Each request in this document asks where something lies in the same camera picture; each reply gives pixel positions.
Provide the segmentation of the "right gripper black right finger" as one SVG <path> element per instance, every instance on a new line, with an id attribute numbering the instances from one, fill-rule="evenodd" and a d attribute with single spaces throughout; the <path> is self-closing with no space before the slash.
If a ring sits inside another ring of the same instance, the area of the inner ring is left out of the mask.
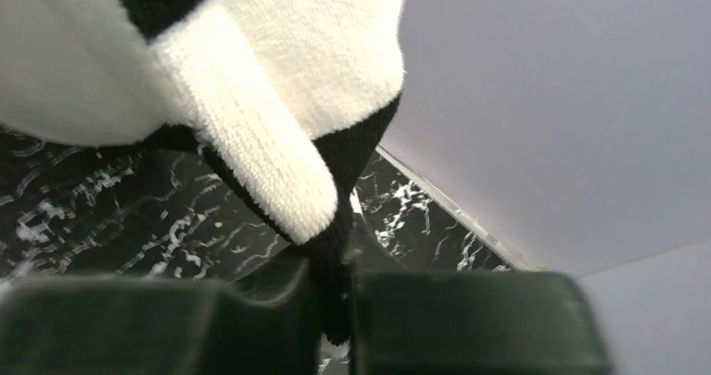
<path id="1" fill-rule="evenodd" d="M 610 374 L 583 290 L 562 273 L 403 267 L 351 244 L 353 374 Z"/>

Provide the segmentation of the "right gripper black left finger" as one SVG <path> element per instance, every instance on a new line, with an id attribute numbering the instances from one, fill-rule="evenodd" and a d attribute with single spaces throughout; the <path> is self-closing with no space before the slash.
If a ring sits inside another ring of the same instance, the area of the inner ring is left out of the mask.
<path id="1" fill-rule="evenodd" d="M 315 374 L 307 263 L 278 256 L 232 282 L 99 275 L 1 285 L 4 374 Z"/>

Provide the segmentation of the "black white striped pillowcase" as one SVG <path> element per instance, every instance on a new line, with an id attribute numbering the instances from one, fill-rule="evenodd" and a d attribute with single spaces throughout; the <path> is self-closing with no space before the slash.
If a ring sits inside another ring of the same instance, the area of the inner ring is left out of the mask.
<path id="1" fill-rule="evenodd" d="M 350 339 L 352 196 L 402 94 L 405 0 L 1 0 L 1 123 L 201 152 L 309 259 Z"/>

